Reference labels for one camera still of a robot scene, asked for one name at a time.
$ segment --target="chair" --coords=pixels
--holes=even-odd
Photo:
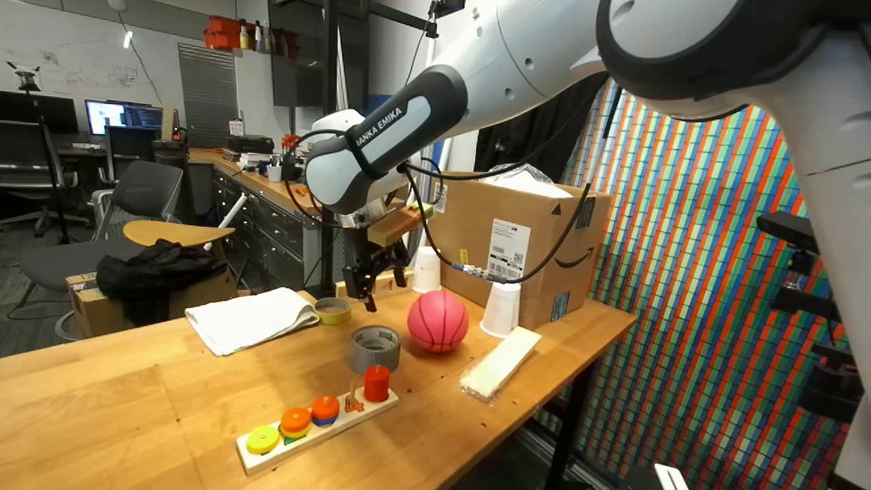
[[[98,190],[98,201],[106,212],[102,212],[91,242],[26,252],[20,268],[32,284],[65,291],[65,277],[96,272],[105,257],[132,258],[141,252],[141,246],[133,246],[121,235],[121,212],[129,219],[175,222],[181,190],[182,170],[133,160],[111,190]],[[73,336],[65,333],[68,318],[72,314],[54,325],[54,333],[73,341]]]
[[[117,182],[132,160],[155,160],[160,132],[106,125],[106,179]]]
[[[41,237],[54,207],[65,241],[65,189],[77,189],[77,175],[64,173],[46,125],[0,119],[0,193],[41,204],[38,212],[5,219],[0,227],[32,222],[32,235]]]

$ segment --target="red ball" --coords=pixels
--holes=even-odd
[[[446,291],[429,291],[408,310],[408,336],[426,351],[452,351],[468,333],[467,306]]]

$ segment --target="floor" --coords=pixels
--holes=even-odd
[[[72,227],[73,241],[88,241],[91,228]],[[54,333],[54,321],[72,309],[65,291],[31,287],[16,257],[26,247],[58,246],[60,231],[52,227],[43,237],[32,237],[31,224],[0,227],[0,356],[49,350],[65,344]],[[518,431],[487,460],[482,460],[457,490],[540,490],[547,480],[551,448],[535,433]],[[566,483],[573,490],[588,490],[581,480]]]

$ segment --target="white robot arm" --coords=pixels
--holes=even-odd
[[[610,76],[680,119],[756,103],[786,133],[861,379],[871,379],[871,2],[867,0],[480,0],[473,27],[337,140],[305,179],[335,212],[439,137],[495,125],[574,81]],[[871,404],[840,484],[871,488]]]

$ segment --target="wooden table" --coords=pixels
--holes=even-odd
[[[414,295],[354,302],[348,328],[317,328],[212,356],[189,321],[0,360],[4,488],[441,488],[537,413],[607,351],[634,317],[588,302],[543,328],[535,356],[491,404],[460,375],[499,341],[476,325],[456,355],[408,350]],[[401,404],[276,468],[248,477],[235,438],[286,407],[352,386],[348,336],[390,325],[404,336],[392,389]]]

